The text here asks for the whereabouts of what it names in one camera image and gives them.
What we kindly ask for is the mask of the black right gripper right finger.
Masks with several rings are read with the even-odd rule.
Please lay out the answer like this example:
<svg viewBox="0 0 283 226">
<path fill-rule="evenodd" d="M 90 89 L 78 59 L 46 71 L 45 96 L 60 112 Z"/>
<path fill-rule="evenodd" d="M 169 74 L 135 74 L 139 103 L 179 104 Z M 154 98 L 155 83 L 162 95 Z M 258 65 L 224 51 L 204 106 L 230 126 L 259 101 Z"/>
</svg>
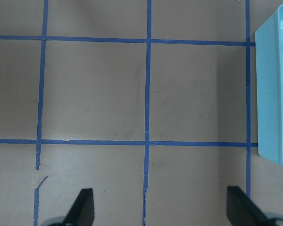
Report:
<svg viewBox="0 0 283 226">
<path fill-rule="evenodd" d="M 232 226 L 270 226 L 270 220 L 238 187 L 228 186 L 226 215 Z"/>
</svg>

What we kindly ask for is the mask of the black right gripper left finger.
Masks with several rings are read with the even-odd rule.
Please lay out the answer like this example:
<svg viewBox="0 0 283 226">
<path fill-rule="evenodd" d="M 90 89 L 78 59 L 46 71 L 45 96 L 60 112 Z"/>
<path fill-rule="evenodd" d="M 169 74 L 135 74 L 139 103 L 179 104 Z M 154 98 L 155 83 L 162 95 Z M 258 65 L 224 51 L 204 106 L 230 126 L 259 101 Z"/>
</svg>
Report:
<svg viewBox="0 0 283 226">
<path fill-rule="evenodd" d="M 95 219 L 93 189 L 82 189 L 68 214 L 64 218 L 63 226 L 92 226 Z"/>
</svg>

